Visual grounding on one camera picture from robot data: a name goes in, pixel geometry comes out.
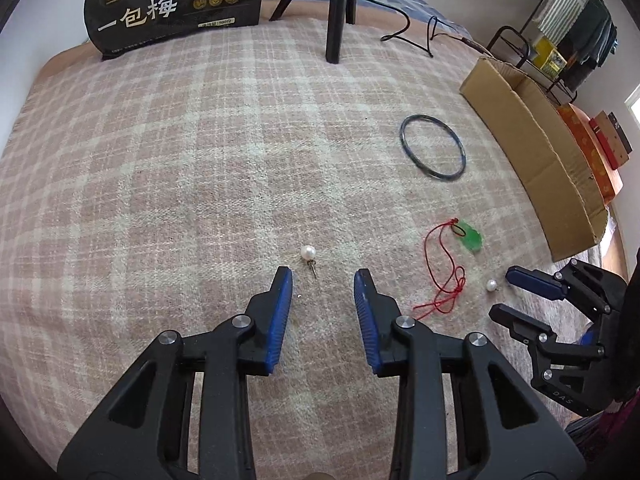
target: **striped cloth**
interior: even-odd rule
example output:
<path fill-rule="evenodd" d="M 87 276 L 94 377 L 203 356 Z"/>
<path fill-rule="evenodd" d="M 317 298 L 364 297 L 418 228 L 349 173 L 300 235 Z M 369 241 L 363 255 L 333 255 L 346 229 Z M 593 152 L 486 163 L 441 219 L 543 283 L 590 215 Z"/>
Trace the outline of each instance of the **striped cloth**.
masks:
<path fill-rule="evenodd" d="M 422 236 L 453 216 L 484 249 L 447 238 L 467 283 L 452 314 L 425 320 L 432 329 L 485 332 L 525 376 L 526 350 L 490 322 L 493 303 L 578 339 L 577 310 L 501 278 L 512 264 L 557 266 L 518 177 L 458 93 L 476 52 L 440 37 L 429 59 L 380 34 L 347 27 L 331 65 L 326 22 L 207 31 L 34 86 L 0 160 L 0 394 L 49 463 L 159 332 L 212 330 L 287 265 L 280 365 L 249 380 L 258 478 L 386 478 L 398 382 L 367 367 L 353 273 L 368 267 L 410 314 L 434 294 Z M 426 177 L 403 153 L 398 127 L 414 113 L 462 138 L 458 181 Z M 434 126 L 412 125 L 408 140 L 441 171 L 457 167 Z M 318 279 L 301 244 L 318 250 Z M 491 295 L 489 278 L 500 283 Z"/>

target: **red string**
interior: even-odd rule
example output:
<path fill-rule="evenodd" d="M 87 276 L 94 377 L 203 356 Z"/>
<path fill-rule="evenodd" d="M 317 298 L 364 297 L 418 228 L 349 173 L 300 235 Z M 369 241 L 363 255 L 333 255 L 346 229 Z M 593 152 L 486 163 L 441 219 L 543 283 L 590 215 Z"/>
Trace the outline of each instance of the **red string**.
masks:
<path fill-rule="evenodd" d="M 444 243 L 442 241 L 442 232 L 444 231 L 445 227 L 448 227 L 448 226 L 451 227 L 451 230 L 456 236 L 466 236 L 464 229 L 457 224 L 458 224 L 458 219 L 452 218 L 448 222 L 444 222 L 444 224 L 440 224 L 434 227 L 424 237 L 424 243 L 423 243 L 424 260 L 427 262 L 427 269 L 429 269 L 429 275 L 431 276 L 433 283 L 438 289 L 438 292 L 436 293 L 435 298 L 433 298 L 433 301 L 414 306 L 414 310 L 418 308 L 425 308 L 425 307 L 430 308 L 426 313 L 422 314 L 417 319 L 422 319 L 423 317 L 427 317 L 429 314 L 432 314 L 436 310 L 441 314 L 449 314 L 453 310 L 453 308 L 456 306 L 456 299 L 458 298 L 459 294 L 462 292 L 462 289 L 465 286 L 465 283 L 466 283 L 465 268 L 462 266 L 456 265 L 455 261 L 453 260 L 453 256 L 451 256 L 451 253 L 447 251 L 447 248 L 444 246 Z M 427 241 L 429 240 L 429 236 L 431 236 L 431 234 L 437 229 L 440 229 L 440 233 L 438 234 L 438 241 L 440 242 L 440 247 L 445 252 L 445 254 L 449 257 L 449 261 L 451 262 L 451 273 L 447 278 L 447 281 L 444 282 L 443 285 L 439 284 L 438 280 L 436 280 L 436 277 L 433 275 L 433 271 L 431 270 L 431 265 L 429 264 L 429 255 L 427 254 Z M 449 290 L 447 289 L 447 285 L 449 285 L 449 282 L 451 282 L 451 280 L 455 280 L 455 286 L 453 287 L 452 290 Z M 451 306 L 449 309 L 444 309 L 443 306 L 446 305 L 447 303 L 450 303 Z"/>

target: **silver screw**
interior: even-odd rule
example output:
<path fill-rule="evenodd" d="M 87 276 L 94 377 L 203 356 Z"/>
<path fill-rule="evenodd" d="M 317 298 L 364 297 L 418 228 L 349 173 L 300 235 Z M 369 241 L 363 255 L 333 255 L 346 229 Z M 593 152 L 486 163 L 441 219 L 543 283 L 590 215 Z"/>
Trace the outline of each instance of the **silver screw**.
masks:
<path fill-rule="evenodd" d="M 231 320 L 231 323 L 236 328 L 245 328 L 251 325 L 251 318 L 245 314 L 240 314 Z"/>
<path fill-rule="evenodd" d="M 484 346 L 489 342 L 489 340 L 484 334 L 481 334 L 479 332 L 472 332 L 471 334 L 469 334 L 469 342 L 473 346 Z"/>
<path fill-rule="evenodd" d="M 412 328 L 415 326 L 415 319 L 410 316 L 398 316 L 396 317 L 396 325 L 400 328 Z"/>
<path fill-rule="evenodd" d="M 171 345 L 178 339 L 178 333 L 174 330 L 165 330 L 158 336 L 161 345 Z"/>

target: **wooden floor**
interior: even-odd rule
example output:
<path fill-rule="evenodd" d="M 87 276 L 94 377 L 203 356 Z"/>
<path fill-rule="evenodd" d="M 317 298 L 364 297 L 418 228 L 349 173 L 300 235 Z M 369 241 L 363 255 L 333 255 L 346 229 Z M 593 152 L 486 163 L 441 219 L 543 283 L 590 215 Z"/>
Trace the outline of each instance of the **wooden floor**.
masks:
<path fill-rule="evenodd" d="M 622 247 L 620 229 L 616 229 L 609 251 L 602 257 L 602 268 L 622 276 L 628 283 L 629 275 L 626 271 L 625 251 Z"/>

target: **black metal rack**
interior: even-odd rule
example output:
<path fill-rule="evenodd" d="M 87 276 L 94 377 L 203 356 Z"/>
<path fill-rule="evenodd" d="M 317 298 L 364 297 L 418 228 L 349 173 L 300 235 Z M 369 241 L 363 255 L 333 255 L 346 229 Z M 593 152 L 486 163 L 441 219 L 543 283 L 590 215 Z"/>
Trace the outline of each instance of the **black metal rack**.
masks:
<path fill-rule="evenodd" d="M 540 7 L 542 6 L 544 1 L 545 0 L 540 0 L 538 2 L 538 4 L 536 5 L 536 8 L 533 9 L 533 12 L 531 13 L 527 21 L 524 23 L 524 25 L 522 25 L 520 30 L 516 30 L 515 28 L 509 25 L 500 27 L 498 31 L 495 33 L 492 40 L 487 45 L 487 50 L 491 51 L 492 48 L 498 42 L 498 40 L 501 40 L 511 50 L 513 50 L 514 53 L 520 56 L 520 61 L 516 64 L 516 68 L 522 68 L 525 64 L 533 67 L 533 69 L 536 70 L 536 72 L 538 72 L 540 75 L 542 75 L 545 79 L 547 79 L 550 82 L 549 86 L 541 84 L 540 82 L 537 82 L 548 96 L 551 96 L 553 99 L 555 99 L 555 101 L 558 102 L 558 104 L 562 104 L 553 93 L 553 89 L 558 88 L 565 95 L 567 95 L 567 97 L 570 99 L 570 102 L 573 103 L 578 98 L 578 92 L 577 91 L 571 92 L 571 90 L 569 90 L 567 86 L 564 84 L 564 82 L 560 79 L 559 75 L 556 76 L 556 78 L 550 78 L 545 72 L 542 72 L 542 70 L 540 70 L 537 66 L 535 66 L 533 62 L 529 59 L 529 56 L 531 54 L 531 46 L 529 44 L 529 41 L 527 41 L 527 39 L 523 36 L 523 33 L 526 30 L 526 28 L 529 27 L 529 24 L 533 21 L 533 18 L 535 18 L 536 13 L 540 10 Z M 513 43 L 513 41 L 510 41 L 507 38 L 503 37 L 503 34 L 507 31 L 510 31 L 514 35 L 516 35 L 516 37 L 522 41 L 523 45 L 521 47 L 518 47 L 516 44 Z"/>

